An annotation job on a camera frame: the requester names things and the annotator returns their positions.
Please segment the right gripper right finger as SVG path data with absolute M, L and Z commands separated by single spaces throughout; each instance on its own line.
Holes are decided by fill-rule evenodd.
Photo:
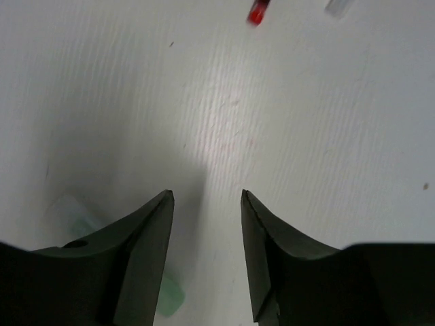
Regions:
M 241 195 L 249 294 L 259 325 L 433 325 L 434 245 L 323 244 Z

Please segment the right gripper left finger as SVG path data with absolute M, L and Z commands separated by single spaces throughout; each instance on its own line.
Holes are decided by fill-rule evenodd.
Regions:
M 167 257 L 174 196 L 63 247 L 1 245 L 2 325 L 151 325 Z

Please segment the green highlighter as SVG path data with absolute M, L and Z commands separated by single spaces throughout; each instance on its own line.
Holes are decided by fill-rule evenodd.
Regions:
M 46 219 L 62 230 L 64 237 L 81 238 L 102 229 L 107 225 L 105 219 L 96 215 L 84 202 L 71 194 L 59 197 L 47 210 Z M 166 272 L 163 273 L 157 302 L 157 313 L 169 318 L 185 301 L 184 290 Z

